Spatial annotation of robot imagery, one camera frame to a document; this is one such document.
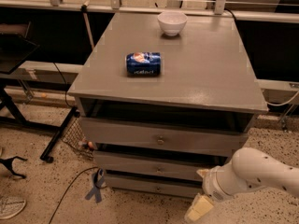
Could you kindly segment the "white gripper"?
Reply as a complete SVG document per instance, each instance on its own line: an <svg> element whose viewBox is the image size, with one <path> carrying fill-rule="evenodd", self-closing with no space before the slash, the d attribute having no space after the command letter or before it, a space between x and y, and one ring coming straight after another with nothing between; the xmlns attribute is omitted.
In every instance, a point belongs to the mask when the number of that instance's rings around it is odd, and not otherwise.
<svg viewBox="0 0 299 224"><path fill-rule="evenodd" d="M216 166L209 171L199 169L196 173L203 178L205 195L197 194L194 198L184 217L188 223L193 223L207 214L214 207L213 201L231 200L236 194L247 190L247 182L236 175L231 164Z"/></svg>

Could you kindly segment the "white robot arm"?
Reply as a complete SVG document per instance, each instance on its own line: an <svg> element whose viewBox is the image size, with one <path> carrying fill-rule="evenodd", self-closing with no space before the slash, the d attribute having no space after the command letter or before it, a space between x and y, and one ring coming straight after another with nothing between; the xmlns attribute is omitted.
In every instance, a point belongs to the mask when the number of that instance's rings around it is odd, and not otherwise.
<svg viewBox="0 0 299 224"><path fill-rule="evenodd" d="M215 205L236 194L275 188L299 197L299 169L277 161L270 155L252 148L237 150L223 166L196 171L202 177L202 193L193 199L185 220L193 224Z"/></svg>

